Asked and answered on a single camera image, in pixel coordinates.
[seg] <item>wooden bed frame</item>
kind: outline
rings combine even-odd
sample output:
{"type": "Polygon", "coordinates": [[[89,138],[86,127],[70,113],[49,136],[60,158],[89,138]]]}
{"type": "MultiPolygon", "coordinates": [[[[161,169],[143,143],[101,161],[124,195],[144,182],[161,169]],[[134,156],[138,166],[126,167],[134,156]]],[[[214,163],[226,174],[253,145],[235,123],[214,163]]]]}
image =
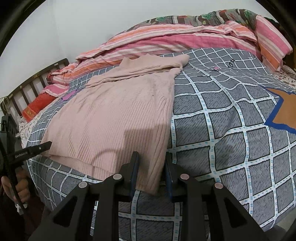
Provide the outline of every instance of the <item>wooden bed frame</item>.
{"type": "Polygon", "coordinates": [[[5,104],[9,103],[9,112],[17,122],[22,117],[22,111],[39,95],[40,91],[45,88],[48,83],[47,75],[57,69],[61,69],[69,65],[69,61],[62,59],[43,70],[37,72],[18,87],[16,87],[6,98],[0,103],[1,110],[4,115],[7,114],[5,104]]]}

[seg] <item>blue border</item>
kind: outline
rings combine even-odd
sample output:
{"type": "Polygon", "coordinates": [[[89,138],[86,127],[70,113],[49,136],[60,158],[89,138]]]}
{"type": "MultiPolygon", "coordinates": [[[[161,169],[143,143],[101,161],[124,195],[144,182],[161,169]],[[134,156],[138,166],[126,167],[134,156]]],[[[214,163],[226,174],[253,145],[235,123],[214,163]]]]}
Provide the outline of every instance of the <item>blue border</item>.
{"type": "MultiPolygon", "coordinates": [[[[279,112],[279,109],[281,108],[281,106],[282,106],[282,104],[283,104],[283,102],[284,102],[284,99],[280,96],[280,95],[278,95],[278,94],[276,94],[276,93],[274,93],[274,92],[272,92],[272,91],[269,91],[268,89],[274,89],[274,90],[281,90],[281,91],[283,91],[283,92],[286,92],[286,91],[284,91],[284,90],[282,90],[282,89],[280,89],[280,88],[269,88],[269,87],[263,87],[266,91],[268,91],[269,93],[272,93],[272,94],[274,94],[274,95],[276,95],[276,96],[278,96],[279,97],[279,101],[277,102],[277,104],[276,104],[276,106],[275,106],[275,108],[272,110],[272,112],[270,113],[270,115],[269,115],[269,117],[266,119],[266,122],[264,123],[264,125],[266,125],[266,126],[271,126],[271,127],[273,127],[273,128],[275,128],[275,129],[278,129],[278,130],[286,130],[286,131],[288,131],[288,132],[290,132],[290,133],[292,133],[292,134],[296,134],[296,129],[294,129],[294,128],[292,128],[292,127],[289,127],[288,125],[286,125],[286,124],[278,124],[278,123],[274,123],[273,122],[273,120],[274,120],[274,118],[275,118],[275,116],[277,115],[277,113],[279,112]]],[[[294,92],[286,92],[287,94],[294,94],[294,95],[296,95],[294,92]]]]}

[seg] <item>ribbed knit fabric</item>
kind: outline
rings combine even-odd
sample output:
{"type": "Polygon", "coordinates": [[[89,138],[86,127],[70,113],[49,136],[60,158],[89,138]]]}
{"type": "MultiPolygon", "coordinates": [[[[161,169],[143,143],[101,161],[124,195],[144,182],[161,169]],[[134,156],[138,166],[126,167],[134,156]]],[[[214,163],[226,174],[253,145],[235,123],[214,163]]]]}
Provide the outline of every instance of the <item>ribbed knit fabric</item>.
{"type": "Polygon", "coordinates": [[[145,55],[94,76],[51,120],[45,156],[104,180],[140,154],[137,188],[155,194],[164,164],[174,100],[174,77],[188,55],[145,55]]]}

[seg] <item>silver rivet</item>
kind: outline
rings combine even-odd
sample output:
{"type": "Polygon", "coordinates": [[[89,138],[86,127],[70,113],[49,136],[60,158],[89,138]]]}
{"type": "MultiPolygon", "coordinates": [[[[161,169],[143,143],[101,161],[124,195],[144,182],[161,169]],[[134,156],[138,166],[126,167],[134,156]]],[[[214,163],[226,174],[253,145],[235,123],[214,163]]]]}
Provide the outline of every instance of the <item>silver rivet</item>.
{"type": "Polygon", "coordinates": [[[85,188],[87,186],[87,182],[81,182],[78,184],[80,188],[85,188]]]}
{"type": "Polygon", "coordinates": [[[215,188],[222,189],[223,187],[222,183],[215,183],[215,188]]]}
{"type": "Polygon", "coordinates": [[[183,179],[183,180],[188,180],[189,179],[189,175],[186,174],[186,173],[183,173],[180,175],[180,178],[183,179]]]}
{"type": "Polygon", "coordinates": [[[119,180],[121,178],[122,178],[122,175],[119,173],[113,175],[113,179],[115,179],[115,180],[119,180]]]}

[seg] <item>gray checkered bed sheet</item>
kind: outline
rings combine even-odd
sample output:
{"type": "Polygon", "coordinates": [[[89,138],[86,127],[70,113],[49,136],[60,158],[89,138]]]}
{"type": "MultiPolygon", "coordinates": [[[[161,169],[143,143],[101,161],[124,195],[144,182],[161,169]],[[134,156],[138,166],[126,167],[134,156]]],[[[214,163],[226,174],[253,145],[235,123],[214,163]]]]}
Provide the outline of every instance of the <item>gray checkered bed sheet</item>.
{"type": "MultiPolygon", "coordinates": [[[[261,86],[293,89],[246,51],[206,48],[184,53],[190,61],[175,78],[168,144],[173,163],[199,181],[222,182],[268,230],[296,204],[296,135],[264,125],[279,98],[261,86]]],[[[112,68],[74,80],[69,91],[81,91],[92,76],[112,68]]],[[[60,100],[42,115],[28,146],[40,143],[50,120],[66,103],[60,100]]],[[[42,156],[28,160],[28,166],[42,201],[51,210],[79,182],[99,182],[42,156]]],[[[119,205],[120,240],[179,240],[181,207],[169,202],[162,184],[157,196],[137,190],[131,204],[119,205]]]]}

